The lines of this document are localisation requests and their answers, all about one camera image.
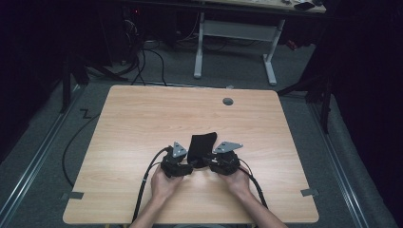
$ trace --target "white desk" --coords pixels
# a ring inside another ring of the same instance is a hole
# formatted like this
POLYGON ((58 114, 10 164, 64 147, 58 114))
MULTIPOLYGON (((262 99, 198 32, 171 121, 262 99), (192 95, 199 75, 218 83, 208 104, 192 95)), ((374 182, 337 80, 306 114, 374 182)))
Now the white desk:
MULTIPOLYGON (((243 5, 247 7, 270 8, 276 10, 295 10, 294 4, 286 5, 281 3, 281 0, 204 0, 205 2, 223 3, 243 5)), ((322 7, 314 7, 306 12, 324 13, 326 9, 322 7)), ((202 41, 204 35, 220 36, 236 39, 258 40, 271 42, 271 46, 267 50, 267 54, 262 56, 263 63, 266 67, 266 73, 271 86, 277 84, 276 76, 272 66, 272 58, 278 44, 278 39, 281 35, 285 20, 279 20, 277 26, 257 26, 250 24, 229 23, 214 20, 204 20, 204 13, 201 13, 200 28, 199 28, 199 44, 196 53, 196 63, 194 77, 202 76, 202 41)))

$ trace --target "forearm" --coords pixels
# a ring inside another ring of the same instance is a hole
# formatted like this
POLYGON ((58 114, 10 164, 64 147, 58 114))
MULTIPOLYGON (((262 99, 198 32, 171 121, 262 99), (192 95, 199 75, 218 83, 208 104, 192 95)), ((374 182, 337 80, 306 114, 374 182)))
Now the forearm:
POLYGON ((252 193, 238 194, 236 197, 259 228, 287 227, 270 210, 264 207, 252 193))
POLYGON ((130 228, 151 228, 157 216, 163 209, 164 203, 165 199, 151 198, 140 215, 138 215, 134 222, 130 225, 130 228))

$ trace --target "dark wall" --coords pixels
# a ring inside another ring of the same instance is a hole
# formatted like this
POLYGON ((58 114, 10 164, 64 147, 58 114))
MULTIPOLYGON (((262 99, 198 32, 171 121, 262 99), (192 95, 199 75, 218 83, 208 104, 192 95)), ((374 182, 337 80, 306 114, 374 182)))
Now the dark wall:
MULTIPOLYGON (((334 94, 360 158, 403 227, 403 5, 377 1, 368 16, 350 26, 328 31, 337 40, 347 39, 341 42, 347 51, 336 72, 334 94)), ((323 59, 331 59, 336 50, 324 53, 323 59)))
POLYGON ((62 72, 61 46, 40 2, 0 3, 0 161, 62 72))

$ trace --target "round hole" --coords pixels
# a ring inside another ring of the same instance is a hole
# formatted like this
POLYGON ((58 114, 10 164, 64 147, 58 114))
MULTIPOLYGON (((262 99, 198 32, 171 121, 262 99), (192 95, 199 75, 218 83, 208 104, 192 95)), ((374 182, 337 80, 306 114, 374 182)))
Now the round hole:
POLYGON ((223 102, 225 105, 232 105, 232 104, 234 103, 234 101, 233 101, 231 98, 224 98, 224 99, 222 100, 222 102, 223 102))

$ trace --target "white metal frame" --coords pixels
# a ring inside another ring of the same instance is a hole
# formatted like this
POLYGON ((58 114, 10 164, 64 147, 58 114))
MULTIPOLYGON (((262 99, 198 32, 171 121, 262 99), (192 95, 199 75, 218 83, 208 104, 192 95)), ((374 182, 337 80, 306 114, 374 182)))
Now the white metal frame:
POLYGON ((266 66, 266 73, 269 84, 275 86, 277 84, 276 76, 273 71, 272 58, 275 53, 279 36, 285 20, 280 20, 276 27, 257 26, 250 24, 231 23, 222 21, 204 20, 204 13, 201 13, 199 27, 199 44, 196 53, 195 73, 194 77, 199 79, 202 77, 202 39, 204 35, 220 36, 245 40, 258 40, 271 42, 267 54, 263 55, 263 62, 266 66))

